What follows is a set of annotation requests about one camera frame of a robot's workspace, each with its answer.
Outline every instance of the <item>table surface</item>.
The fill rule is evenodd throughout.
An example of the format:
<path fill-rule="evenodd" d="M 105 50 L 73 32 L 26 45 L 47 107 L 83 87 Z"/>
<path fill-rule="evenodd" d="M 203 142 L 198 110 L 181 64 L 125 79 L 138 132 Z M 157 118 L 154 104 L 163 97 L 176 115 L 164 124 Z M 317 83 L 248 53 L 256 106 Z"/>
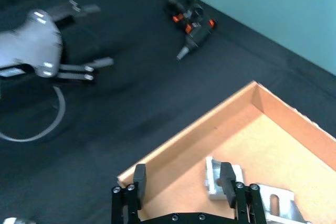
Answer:
<path fill-rule="evenodd" d="M 63 1 L 11 7 L 0 13 L 0 30 Z M 165 0 L 76 1 L 102 12 L 64 31 L 69 62 L 111 56 L 115 66 L 94 86 L 63 86 L 67 114 L 56 134 L 0 142 L 0 219 L 109 223 L 116 176 L 252 80 L 336 136 L 336 77 L 213 8 L 205 5 L 217 31 L 177 62 L 184 34 L 164 15 Z M 13 99 L 4 92 L 2 129 L 29 133 L 50 120 L 43 114 L 57 101 L 50 83 L 33 78 L 6 91 Z"/>

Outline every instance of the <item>power drill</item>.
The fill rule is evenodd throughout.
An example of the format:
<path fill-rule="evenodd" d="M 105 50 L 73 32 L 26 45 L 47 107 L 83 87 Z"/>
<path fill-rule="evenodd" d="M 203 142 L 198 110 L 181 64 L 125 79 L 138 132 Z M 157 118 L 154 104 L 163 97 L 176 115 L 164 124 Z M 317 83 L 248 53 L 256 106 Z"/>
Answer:
<path fill-rule="evenodd" d="M 165 11 L 186 32 L 185 45 L 178 53 L 177 60 L 199 47 L 216 26 L 214 19 L 204 17 L 203 9 L 196 0 L 168 0 Z"/>

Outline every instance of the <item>light blue wall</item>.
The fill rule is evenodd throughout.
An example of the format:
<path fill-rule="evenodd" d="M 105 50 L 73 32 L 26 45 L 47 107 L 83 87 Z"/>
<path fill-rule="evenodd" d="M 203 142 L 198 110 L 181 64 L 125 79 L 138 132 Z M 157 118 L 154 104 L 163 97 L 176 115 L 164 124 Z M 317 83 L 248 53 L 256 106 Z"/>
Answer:
<path fill-rule="evenodd" d="M 336 0 L 203 0 L 336 74 Z"/>

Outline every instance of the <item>white cable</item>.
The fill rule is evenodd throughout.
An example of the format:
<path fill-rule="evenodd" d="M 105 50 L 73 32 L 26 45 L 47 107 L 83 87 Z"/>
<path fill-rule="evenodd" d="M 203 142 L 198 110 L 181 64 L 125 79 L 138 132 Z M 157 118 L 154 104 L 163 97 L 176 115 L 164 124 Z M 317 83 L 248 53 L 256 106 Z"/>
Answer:
<path fill-rule="evenodd" d="M 65 115 L 65 111 L 66 111 L 66 104 L 65 104 L 65 99 L 64 99 L 64 95 L 61 91 L 61 89 L 59 87 L 54 86 L 54 90 L 56 92 L 56 95 L 58 97 L 58 101 L 59 101 L 59 110 L 58 110 L 58 114 L 55 118 L 55 120 L 52 122 L 51 125 L 49 125 L 49 127 L 47 127 L 45 130 L 43 130 L 42 132 L 40 132 L 39 134 L 30 137 L 30 138 L 26 138 L 26 139 L 16 139 L 16 138 L 12 138 L 9 136 L 6 136 L 5 134 L 3 134 L 2 132 L 0 132 L 0 138 L 3 138 L 5 140 L 11 141 L 11 142 L 31 142 L 31 141 L 35 141 L 38 140 L 44 136 L 46 136 L 47 134 L 49 134 L 51 131 L 53 131 L 62 121 L 64 115 Z"/>

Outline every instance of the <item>silver metal part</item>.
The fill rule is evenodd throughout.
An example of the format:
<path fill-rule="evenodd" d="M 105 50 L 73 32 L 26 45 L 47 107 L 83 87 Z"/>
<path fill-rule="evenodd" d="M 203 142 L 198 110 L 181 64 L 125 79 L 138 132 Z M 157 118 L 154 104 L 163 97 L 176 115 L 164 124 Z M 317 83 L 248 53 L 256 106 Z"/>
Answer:
<path fill-rule="evenodd" d="M 309 224 L 303 219 L 298 207 L 294 202 L 294 193 L 289 190 L 258 184 L 260 195 L 264 206 L 265 217 L 269 224 Z M 279 199 L 279 216 L 272 215 L 271 196 L 275 195 Z"/>
<path fill-rule="evenodd" d="M 100 8 L 97 5 L 85 5 L 81 6 L 74 0 L 53 6 L 46 10 L 46 12 L 53 18 L 54 22 L 60 21 L 66 17 L 84 17 L 91 13 L 100 12 Z"/>
<path fill-rule="evenodd" d="M 43 10 L 31 11 L 14 31 L 0 33 L 0 68 L 28 64 L 38 76 L 50 78 L 58 71 L 61 52 L 60 32 Z"/>
<path fill-rule="evenodd" d="M 121 188 L 119 186 L 117 186 L 113 189 L 113 192 L 116 194 L 116 193 L 120 192 L 120 190 L 121 190 Z"/>
<path fill-rule="evenodd" d="M 177 214 L 173 214 L 172 216 L 171 216 L 171 218 L 172 218 L 172 220 L 173 221 L 177 221 L 177 220 L 179 220 L 178 218 L 178 215 Z"/>
<path fill-rule="evenodd" d="M 186 56 L 189 53 L 189 48 L 183 47 L 181 51 L 176 56 L 177 60 L 182 60 L 184 56 Z"/>
<path fill-rule="evenodd" d="M 133 185 L 133 184 L 131 184 L 131 185 L 129 185 L 128 187 L 127 187 L 127 190 L 128 191 L 132 191 L 132 190 L 134 190 L 135 189 L 135 186 Z"/>
<path fill-rule="evenodd" d="M 259 189 L 259 186 L 256 185 L 256 184 L 251 184 L 251 189 L 252 189 L 252 190 L 258 190 L 258 189 Z"/>
<path fill-rule="evenodd" d="M 87 79 L 87 80 L 89 80 L 89 81 L 93 80 L 93 76 L 91 76 L 89 74 L 84 75 L 84 78 Z"/>
<path fill-rule="evenodd" d="M 105 57 L 105 58 L 97 59 L 97 60 L 94 60 L 93 62 L 87 63 L 86 66 L 97 69 L 97 68 L 111 66 L 113 64 L 114 64 L 114 60 L 112 58 Z"/>
<path fill-rule="evenodd" d="M 236 187 L 243 188 L 244 184 L 242 182 L 237 182 Z"/>
<path fill-rule="evenodd" d="M 227 199 L 223 189 L 218 185 L 218 180 L 221 171 L 221 163 L 213 157 L 206 157 L 206 179 L 205 186 L 208 191 L 209 199 L 223 200 Z M 243 171 L 240 165 L 232 165 L 233 171 L 236 174 L 236 181 L 244 183 Z"/>
<path fill-rule="evenodd" d="M 206 219 L 205 214 L 199 214 L 199 215 L 198 215 L 198 219 L 199 219 L 199 220 L 205 220 L 205 219 Z"/>
<path fill-rule="evenodd" d="M 15 217 L 7 218 L 4 220 L 3 224 L 36 224 L 36 222 L 31 220 L 23 220 Z"/>
<path fill-rule="evenodd" d="M 89 66 L 85 66 L 85 70 L 88 71 L 88 72 L 93 72 L 94 69 L 92 67 L 89 67 Z"/>

